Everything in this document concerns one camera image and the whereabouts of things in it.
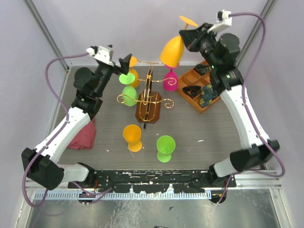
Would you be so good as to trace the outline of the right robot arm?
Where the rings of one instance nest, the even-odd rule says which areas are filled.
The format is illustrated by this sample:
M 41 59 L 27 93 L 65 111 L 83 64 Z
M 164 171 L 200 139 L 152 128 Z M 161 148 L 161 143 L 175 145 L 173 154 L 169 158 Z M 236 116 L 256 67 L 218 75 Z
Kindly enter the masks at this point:
M 199 52 L 211 67 L 211 85 L 228 108 L 240 137 L 240 150 L 209 167 L 209 183 L 219 187 L 229 175 L 268 162 L 280 145 L 262 128 L 243 87 L 244 79 L 235 64 L 240 53 L 239 38 L 231 33 L 216 38 L 211 27 L 212 24 L 204 23 L 197 29 L 180 30 L 179 34 L 185 48 Z

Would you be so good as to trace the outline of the green wine glass front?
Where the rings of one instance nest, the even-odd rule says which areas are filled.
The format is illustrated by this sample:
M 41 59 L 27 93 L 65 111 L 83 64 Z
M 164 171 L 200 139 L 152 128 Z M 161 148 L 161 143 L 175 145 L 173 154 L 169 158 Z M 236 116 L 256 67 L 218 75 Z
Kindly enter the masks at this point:
M 167 163 L 171 160 L 172 153 L 176 148 L 175 140 L 168 135 L 161 136 L 157 142 L 157 159 L 160 162 Z

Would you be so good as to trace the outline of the pink wine glass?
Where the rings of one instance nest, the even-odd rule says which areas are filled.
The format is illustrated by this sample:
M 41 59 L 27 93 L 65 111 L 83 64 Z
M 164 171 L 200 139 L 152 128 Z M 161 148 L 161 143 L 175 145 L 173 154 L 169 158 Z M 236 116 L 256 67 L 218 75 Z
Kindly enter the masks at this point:
M 166 91 L 173 92 L 178 88 L 178 77 L 174 72 L 175 67 L 170 67 L 168 65 L 165 65 L 165 67 L 169 69 L 169 72 L 164 77 L 163 88 Z

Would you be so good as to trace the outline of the green wine glass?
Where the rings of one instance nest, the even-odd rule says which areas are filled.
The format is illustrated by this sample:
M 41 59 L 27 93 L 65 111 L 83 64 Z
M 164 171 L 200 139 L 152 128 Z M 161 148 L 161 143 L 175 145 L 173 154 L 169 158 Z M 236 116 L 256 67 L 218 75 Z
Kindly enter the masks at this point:
M 121 84 L 125 85 L 124 89 L 122 90 L 122 95 L 119 97 L 120 101 L 126 106 L 137 105 L 137 91 L 131 85 L 135 81 L 134 74 L 120 74 L 119 81 Z
M 157 142 L 157 159 L 160 162 L 167 163 L 171 160 L 172 153 L 176 148 L 175 140 L 168 135 L 161 136 Z

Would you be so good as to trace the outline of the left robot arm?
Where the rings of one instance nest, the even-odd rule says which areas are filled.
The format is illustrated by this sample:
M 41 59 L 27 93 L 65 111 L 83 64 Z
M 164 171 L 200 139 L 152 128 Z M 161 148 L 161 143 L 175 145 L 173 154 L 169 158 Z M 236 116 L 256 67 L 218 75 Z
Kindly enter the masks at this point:
M 92 72 L 87 67 L 79 68 L 74 75 L 76 98 L 66 112 L 66 117 L 53 132 L 34 149 L 26 148 L 22 154 L 24 176 L 22 186 L 29 178 L 47 190 L 53 190 L 63 182 L 77 181 L 84 188 L 95 183 L 94 169 L 84 163 L 60 165 L 58 161 L 79 131 L 98 113 L 103 91 L 112 74 L 127 74 L 132 55 L 120 59 L 117 66 L 111 58 L 102 54 L 98 67 Z

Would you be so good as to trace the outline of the orange wine glass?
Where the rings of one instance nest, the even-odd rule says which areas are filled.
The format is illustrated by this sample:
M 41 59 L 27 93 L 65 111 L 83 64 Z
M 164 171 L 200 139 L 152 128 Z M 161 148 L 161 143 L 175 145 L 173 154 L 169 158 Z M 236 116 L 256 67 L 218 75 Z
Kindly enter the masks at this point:
M 177 35 L 164 46 L 160 54 L 160 61 L 169 67 L 176 68 L 183 56 L 183 52 L 184 44 L 182 38 Z
M 128 72 L 128 84 L 131 85 L 134 88 L 137 88 L 140 84 L 139 81 L 139 74 L 138 72 L 133 68 L 137 64 L 137 58 L 134 56 L 131 57 L 129 62 L 129 72 Z
M 123 137 L 128 144 L 128 149 L 131 152 L 139 152 L 142 148 L 141 128 L 135 124 L 126 126 L 123 130 Z

